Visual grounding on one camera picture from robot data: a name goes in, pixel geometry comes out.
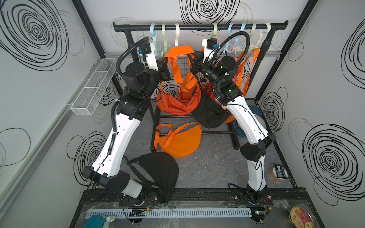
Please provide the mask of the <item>red-orange strap sling bag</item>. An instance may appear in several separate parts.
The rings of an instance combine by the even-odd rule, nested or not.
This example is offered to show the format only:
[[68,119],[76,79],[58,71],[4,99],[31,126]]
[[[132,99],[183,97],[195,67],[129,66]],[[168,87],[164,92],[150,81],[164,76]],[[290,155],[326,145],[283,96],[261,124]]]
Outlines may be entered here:
[[189,72],[183,79],[177,63],[180,56],[191,57],[194,52],[192,46],[185,45],[173,47],[164,55],[168,59],[168,65],[172,65],[173,77],[179,87],[177,98],[175,98],[163,91],[164,82],[162,82],[161,94],[157,96],[157,106],[160,111],[173,116],[185,116],[199,105],[202,93],[197,78],[192,72]]

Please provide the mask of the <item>orange crescent shoulder bag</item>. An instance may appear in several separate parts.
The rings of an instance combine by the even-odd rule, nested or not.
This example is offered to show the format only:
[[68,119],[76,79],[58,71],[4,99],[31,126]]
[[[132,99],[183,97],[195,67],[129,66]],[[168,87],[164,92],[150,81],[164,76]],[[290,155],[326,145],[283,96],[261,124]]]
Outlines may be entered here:
[[239,65],[239,71],[234,77],[233,81],[239,87],[244,97],[246,97],[252,69],[258,59],[259,53],[259,48],[252,50],[248,57]]

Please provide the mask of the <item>black crescent shoulder bag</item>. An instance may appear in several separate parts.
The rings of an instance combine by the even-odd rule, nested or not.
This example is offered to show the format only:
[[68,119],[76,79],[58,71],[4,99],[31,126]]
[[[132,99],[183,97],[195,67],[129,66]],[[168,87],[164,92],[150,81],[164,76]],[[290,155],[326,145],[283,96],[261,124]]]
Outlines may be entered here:
[[191,112],[195,120],[205,128],[216,128],[223,123],[230,123],[234,116],[222,105],[216,102],[212,83],[202,79],[200,83],[201,99],[198,106]]

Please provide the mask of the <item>pink backpack bag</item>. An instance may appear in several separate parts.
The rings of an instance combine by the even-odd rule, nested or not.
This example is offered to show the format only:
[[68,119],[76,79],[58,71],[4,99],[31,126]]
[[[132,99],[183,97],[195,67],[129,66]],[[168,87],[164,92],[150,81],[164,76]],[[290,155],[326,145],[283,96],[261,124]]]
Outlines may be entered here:
[[214,56],[218,49],[206,48],[203,52],[202,73],[210,83],[210,91],[215,99],[223,104],[234,102],[242,96],[239,87],[233,81],[239,67],[234,58],[224,56],[218,61]]

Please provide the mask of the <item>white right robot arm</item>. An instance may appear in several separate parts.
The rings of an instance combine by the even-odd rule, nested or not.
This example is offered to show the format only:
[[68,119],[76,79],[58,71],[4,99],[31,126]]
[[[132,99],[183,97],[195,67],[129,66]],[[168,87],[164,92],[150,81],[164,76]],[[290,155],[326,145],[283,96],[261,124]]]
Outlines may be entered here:
[[204,89],[197,107],[191,111],[195,120],[205,128],[216,128],[233,115],[244,131],[248,142],[240,148],[249,170],[247,198],[259,204],[267,195],[264,177],[266,149],[275,140],[250,110],[243,93],[232,77],[238,72],[237,62],[230,56],[221,59],[218,65],[211,63],[213,57],[205,57],[199,51],[191,57],[191,72],[200,72],[211,83]]

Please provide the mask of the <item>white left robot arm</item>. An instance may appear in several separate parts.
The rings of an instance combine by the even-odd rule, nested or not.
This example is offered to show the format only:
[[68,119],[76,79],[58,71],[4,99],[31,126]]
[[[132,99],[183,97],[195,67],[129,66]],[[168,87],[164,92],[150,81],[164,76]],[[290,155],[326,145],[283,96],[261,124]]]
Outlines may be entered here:
[[122,171],[120,166],[132,135],[151,105],[151,96],[160,82],[171,78],[168,65],[167,58],[161,58],[156,69],[146,67],[141,62],[133,62],[126,67],[122,74],[126,82],[124,94],[111,110],[111,133],[98,158],[83,169],[83,177],[111,192],[139,197],[143,186]]

